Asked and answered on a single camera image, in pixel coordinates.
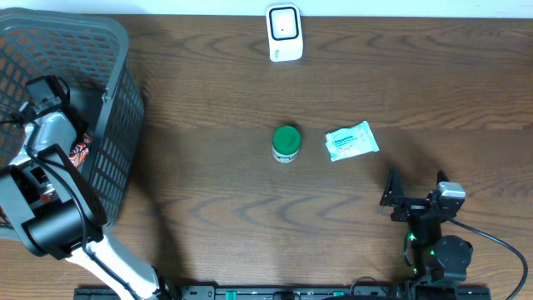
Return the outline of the green lid small jar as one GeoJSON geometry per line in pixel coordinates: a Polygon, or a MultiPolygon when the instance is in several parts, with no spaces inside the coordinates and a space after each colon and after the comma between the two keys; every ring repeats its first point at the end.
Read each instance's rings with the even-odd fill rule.
{"type": "Polygon", "coordinates": [[[300,151],[301,134],[292,126],[279,127],[273,134],[272,155],[279,163],[294,161],[300,151]]]}

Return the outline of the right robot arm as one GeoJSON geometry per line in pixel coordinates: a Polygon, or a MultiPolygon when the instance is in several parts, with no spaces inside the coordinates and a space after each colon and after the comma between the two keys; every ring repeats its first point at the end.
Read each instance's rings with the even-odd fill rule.
{"type": "Polygon", "coordinates": [[[466,280],[473,247],[456,235],[444,235],[441,224],[456,216],[466,200],[458,182],[437,173],[436,188],[426,197],[407,197],[397,170],[389,173],[380,200],[391,207],[391,220],[405,222],[404,260],[413,268],[411,280],[398,283],[388,292],[401,299],[457,299],[457,289],[466,280]]]}

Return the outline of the light green wet wipes pack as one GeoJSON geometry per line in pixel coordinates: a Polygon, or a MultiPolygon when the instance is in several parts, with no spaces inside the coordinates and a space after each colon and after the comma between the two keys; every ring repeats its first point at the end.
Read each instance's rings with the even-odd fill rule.
{"type": "Polygon", "coordinates": [[[380,151],[368,121],[327,133],[325,145],[332,162],[380,151]]]}

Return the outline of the red brown candy bar wrapper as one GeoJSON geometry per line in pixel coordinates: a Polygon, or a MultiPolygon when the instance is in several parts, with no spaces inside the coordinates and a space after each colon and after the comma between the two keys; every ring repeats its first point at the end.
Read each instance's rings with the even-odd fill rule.
{"type": "Polygon", "coordinates": [[[80,168],[89,155],[93,137],[85,133],[82,141],[77,143],[69,153],[69,160],[75,168],[80,168]]]}

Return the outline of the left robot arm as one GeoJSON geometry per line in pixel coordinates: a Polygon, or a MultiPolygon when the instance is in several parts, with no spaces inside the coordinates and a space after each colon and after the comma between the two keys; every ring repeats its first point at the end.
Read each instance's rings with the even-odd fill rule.
{"type": "Polygon", "coordinates": [[[97,194],[70,160],[87,124],[66,82],[42,76],[26,88],[30,101],[11,113],[24,142],[1,171],[1,208],[19,240],[36,256],[85,268],[121,299],[176,299],[156,269],[113,236],[97,194]]]}

